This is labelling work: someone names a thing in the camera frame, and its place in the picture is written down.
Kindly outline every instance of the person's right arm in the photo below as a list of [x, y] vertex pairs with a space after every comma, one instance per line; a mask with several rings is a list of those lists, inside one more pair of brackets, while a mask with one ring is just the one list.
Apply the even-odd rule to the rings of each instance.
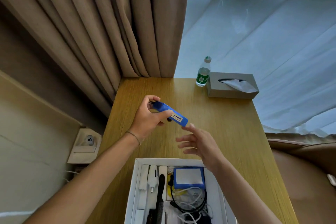
[[254, 189], [223, 156], [209, 132], [195, 128], [193, 124], [182, 129], [193, 134], [176, 138], [177, 142], [183, 142], [178, 147], [192, 147], [184, 150], [183, 153], [195, 154], [202, 158], [205, 167], [216, 177], [239, 224], [281, 223]]

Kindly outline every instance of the person's left hand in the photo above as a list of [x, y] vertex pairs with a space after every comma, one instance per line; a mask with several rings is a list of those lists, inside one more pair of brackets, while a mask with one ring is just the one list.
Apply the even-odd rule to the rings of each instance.
[[160, 98], [152, 95], [145, 96], [135, 113], [133, 123], [129, 129], [129, 132], [133, 133], [140, 143], [142, 143], [142, 141], [152, 133], [157, 125], [164, 125], [161, 120], [165, 120], [173, 114], [172, 110], [151, 113], [149, 111], [152, 109], [152, 104], [149, 103], [151, 100], [160, 101]]

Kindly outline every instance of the sheer white curtain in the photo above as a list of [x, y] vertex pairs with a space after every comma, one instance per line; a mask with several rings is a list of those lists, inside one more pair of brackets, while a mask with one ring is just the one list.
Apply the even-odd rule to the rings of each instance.
[[336, 0], [188, 0], [176, 78], [252, 73], [266, 132], [336, 134]]

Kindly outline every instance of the brown leather chair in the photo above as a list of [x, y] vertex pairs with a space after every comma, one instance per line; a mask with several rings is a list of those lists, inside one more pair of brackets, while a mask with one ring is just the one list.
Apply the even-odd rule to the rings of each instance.
[[300, 224], [336, 223], [336, 143], [269, 139], [275, 161]]

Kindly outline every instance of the tissue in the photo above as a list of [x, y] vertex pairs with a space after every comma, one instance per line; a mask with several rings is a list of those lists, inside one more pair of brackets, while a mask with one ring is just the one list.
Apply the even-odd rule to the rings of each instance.
[[246, 92], [246, 93], [252, 93], [257, 92], [258, 90], [254, 88], [249, 82], [245, 80], [238, 80], [238, 79], [222, 79], [219, 80], [222, 83], [225, 83], [226, 85], [229, 85], [230, 87]]

